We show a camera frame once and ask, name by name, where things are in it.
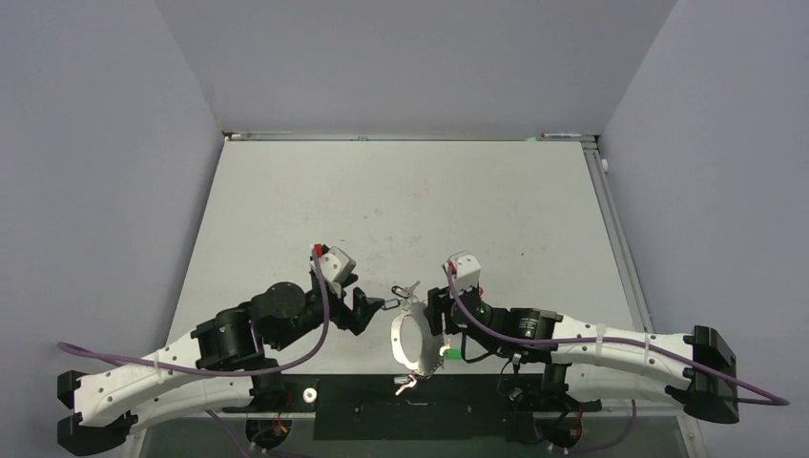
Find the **white wall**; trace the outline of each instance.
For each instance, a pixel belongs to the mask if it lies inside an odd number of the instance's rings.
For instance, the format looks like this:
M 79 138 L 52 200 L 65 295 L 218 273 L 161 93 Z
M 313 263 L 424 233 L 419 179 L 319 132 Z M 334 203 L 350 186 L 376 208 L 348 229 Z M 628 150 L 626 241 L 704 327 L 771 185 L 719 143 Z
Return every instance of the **white wall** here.
M 149 0 L 2 2 L 0 62 L 0 455 L 69 456 L 54 343 L 165 342 L 221 134 Z
M 713 457 L 805 456 L 809 5 L 680 0 L 602 138 L 655 326 L 720 330 L 789 407 L 703 424 Z
M 601 133 L 674 0 L 156 0 L 230 131 Z

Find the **white table surface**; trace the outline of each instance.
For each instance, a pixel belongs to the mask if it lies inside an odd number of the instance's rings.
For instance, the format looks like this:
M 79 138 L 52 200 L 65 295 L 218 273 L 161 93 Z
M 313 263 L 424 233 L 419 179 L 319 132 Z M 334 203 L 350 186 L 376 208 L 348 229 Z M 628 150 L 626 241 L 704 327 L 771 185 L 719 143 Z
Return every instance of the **white table surface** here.
M 446 285 L 440 263 L 468 250 L 483 266 L 493 306 L 633 328 L 579 143 L 231 141 L 169 341 L 277 281 L 308 289 L 313 242 L 352 256 L 368 296 L 390 298 L 391 285 L 421 280 L 425 299 L 427 289 Z M 406 373 L 389 344 L 396 314 L 381 311 L 359 337 L 331 325 L 321 352 L 289 372 Z M 292 361 L 318 333 L 268 356 Z M 478 348 L 470 345 L 469 356 Z M 491 373 L 502 364 L 449 361 L 441 370 Z

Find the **purple cable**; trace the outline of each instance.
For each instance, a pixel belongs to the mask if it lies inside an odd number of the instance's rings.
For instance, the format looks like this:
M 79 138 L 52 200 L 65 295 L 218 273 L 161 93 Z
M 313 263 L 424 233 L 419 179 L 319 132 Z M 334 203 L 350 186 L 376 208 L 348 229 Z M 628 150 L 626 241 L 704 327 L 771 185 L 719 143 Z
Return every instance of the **purple cable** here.
M 236 436 L 236 433 L 233 432 L 233 430 L 227 426 L 224 420 L 222 420 L 218 415 L 216 415 L 216 413 L 214 413 L 213 410 L 205 410 L 205 413 L 210 415 L 211 418 L 213 418 L 214 421 L 217 422 L 222 427 L 222 429 L 225 430 L 228 436 L 230 436 L 230 440 L 233 441 L 233 443 L 236 445 L 236 448 L 239 449 L 239 454 L 241 454 L 241 456 L 244 458 L 250 458 L 250 452 L 247 451 L 246 448 L 244 448 L 244 446 L 241 444 L 241 441 Z
M 578 337 L 578 338 L 566 338 L 566 339 L 517 339 L 514 337 L 507 336 L 505 334 L 500 334 L 497 331 L 489 329 L 483 323 L 480 323 L 475 319 L 474 316 L 467 310 L 464 306 L 464 303 L 461 302 L 461 298 L 458 295 L 458 290 L 455 288 L 455 280 L 452 278 L 452 273 L 449 269 L 445 269 L 446 273 L 446 281 L 449 283 L 449 291 L 452 292 L 452 296 L 455 298 L 455 304 L 461 309 L 461 312 L 467 317 L 467 319 L 472 322 L 475 326 L 477 326 L 483 332 L 489 334 L 489 336 L 499 339 L 503 342 L 508 342 L 510 344 L 518 344 L 518 345 L 550 345 L 550 344 L 594 344 L 597 342 L 596 338 L 594 337 Z M 646 343 L 636 341 L 634 339 L 626 339 L 623 337 L 604 337 L 602 342 L 605 344 L 625 344 L 631 346 L 637 346 L 640 348 L 645 348 Z M 789 401 L 780 396 L 776 396 L 773 393 L 765 391 L 757 386 L 748 384 L 747 382 L 742 382 L 741 380 L 737 379 L 736 377 L 731 377 L 730 375 L 723 374 L 718 370 L 708 367 L 705 364 L 697 363 L 696 361 L 691 361 L 688 358 L 683 358 L 682 356 L 669 351 L 665 348 L 661 348 L 656 345 L 649 345 L 649 349 L 655 353 L 661 354 L 673 360 L 679 361 L 683 364 L 687 364 L 692 366 L 694 369 L 700 370 L 708 375 L 718 377 L 719 379 L 724 380 L 725 382 L 740 386 L 748 391 L 752 391 L 756 393 L 758 396 L 767 398 L 767 400 L 763 399 L 750 399 L 750 398 L 738 398 L 735 399 L 739 404 L 758 404 L 761 406 L 789 406 Z
M 313 260 L 318 259 L 318 253 L 314 248 L 312 249 L 312 259 Z M 323 272 L 321 271 L 321 264 L 319 262 L 313 262 L 313 264 L 315 264 L 315 277 L 318 278 L 318 286 L 320 287 L 321 297 L 323 301 L 323 332 L 321 333 L 321 337 L 318 339 L 318 342 L 315 344 L 315 346 L 305 355 L 301 356 L 292 363 L 283 364 L 278 367 L 271 367 L 268 369 L 257 369 L 257 370 L 218 371 L 218 370 L 197 369 L 195 367 L 185 367 L 182 365 L 168 364 L 168 363 L 157 363 L 157 366 L 163 369 L 170 369 L 177 372 L 201 375 L 205 377 L 252 377 L 256 375 L 274 374 L 276 372 L 281 372 L 286 369 L 291 369 L 292 367 L 301 365 L 309 361 L 313 356 L 315 356 L 315 353 L 320 351 L 321 347 L 323 347 L 323 343 L 326 340 L 326 335 L 328 334 L 328 325 L 330 317 L 328 293 L 326 291 L 325 280 L 323 279 Z M 82 358 L 91 358 L 94 360 L 100 360 L 105 363 L 112 364 L 113 362 L 121 362 L 127 364 L 147 365 L 152 367 L 155 366 L 154 361 L 143 360 L 140 358 L 133 358 L 131 356 L 112 355 L 108 353 L 96 353 L 94 351 L 82 348 L 72 343 L 59 342 L 56 344 L 56 346 L 58 346 L 59 349 L 64 351 L 65 353 L 70 353 L 72 355 L 79 356 Z

